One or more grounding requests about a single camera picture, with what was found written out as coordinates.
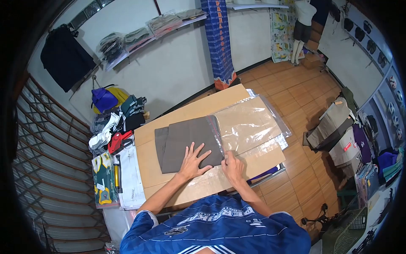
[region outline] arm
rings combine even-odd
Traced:
[[[145,203],[138,209],[138,211],[147,210],[153,214],[159,213],[170,198],[184,185],[187,181],[197,176],[203,175],[204,172],[211,169],[213,166],[206,166],[199,169],[200,162],[205,159],[212,152],[211,150],[205,152],[200,157],[197,157],[199,152],[204,147],[201,144],[196,151],[193,151],[194,142],[189,147],[186,147],[185,157],[183,158],[182,166],[172,179],[167,182],[161,189],[155,192]]]
[[[231,151],[226,152],[227,158],[221,162],[221,169],[231,185],[241,195],[242,200],[247,202],[254,210],[268,217],[272,210],[265,204],[257,194],[249,187],[242,178],[244,164],[237,159]]]

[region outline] wooden floor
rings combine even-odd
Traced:
[[[246,88],[266,96],[292,132],[289,147],[283,151],[286,171],[254,187],[255,192],[274,212],[288,212],[300,226],[303,217],[317,218],[323,203],[328,204],[328,216],[334,216],[339,211],[336,169],[327,152],[314,153],[302,146],[302,137],[318,125],[318,118],[340,93],[335,80],[318,68],[293,67],[288,61],[267,62],[238,77]],[[321,224],[302,227],[315,240]]]

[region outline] black shorts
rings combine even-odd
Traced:
[[[305,26],[300,23],[299,20],[296,20],[295,30],[293,31],[293,38],[295,38],[295,40],[307,43],[310,39],[310,34],[311,26]]]

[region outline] hand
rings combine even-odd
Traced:
[[[205,152],[202,154],[200,157],[197,157],[197,155],[200,153],[202,148],[204,147],[204,143],[201,144],[196,151],[193,151],[194,148],[194,142],[190,145],[189,147],[186,146],[186,151],[185,151],[185,157],[183,158],[182,166],[180,167],[180,170],[177,174],[182,176],[184,180],[189,180],[192,178],[195,178],[196,176],[201,176],[203,175],[204,172],[207,170],[213,168],[213,166],[206,166],[202,169],[199,169],[199,164],[204,160],[209,154],[211,154],[211,150]]]
[[[225,154],[227,155],[227,159],[221,161],[221,169],[228,181],[235,188],[236,185],[245,182],[242,178],[244,164],[234,156],[232,151],[226,151]]]

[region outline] finger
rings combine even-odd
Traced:
[[[199,145],[198,148],[196,148],[195,152],[193,153],[194,157],[197,157],[197,155],[200,153],[200,151],[203,149],[204,147],[204,143],[202,143],[201,145]]]
[[[194,149],[194,142],[192,142],[192,144],[190,145],[188,157],[192,157],[192,155],[193,155],[193,149]]]
[[[201,175],[203,175],[207,170],[210,170],[210,169],[212,169],[212,168],[213,168],[213,166],[208,165],[208,166],[206,166],[206,167],[204,167],[204,168],[202,168],[202,169],[199,169],[199,170],[197,171],[197,174],[198,174],[199,176],[201,176]]]
[[[186,146],[185,156],[183,157],[183,161],[186,160],[186,158],[188,157],[188,154],[189,154],[189,147]]]
[[[221,169],[224,170],[226,168],[227,168],[227,163],[226,163],[226,160],[224,159],[221,161]]]
[[[205,152],[204,154],[202,154],[202,155],[198,158],[199,161],[202,161],[202,160],[206,159],[206,157],[209,156],[209,154],[211,154],[211,153],[212,153],[212,151],[211,151],[211,150],[208,150],[207,152]]]

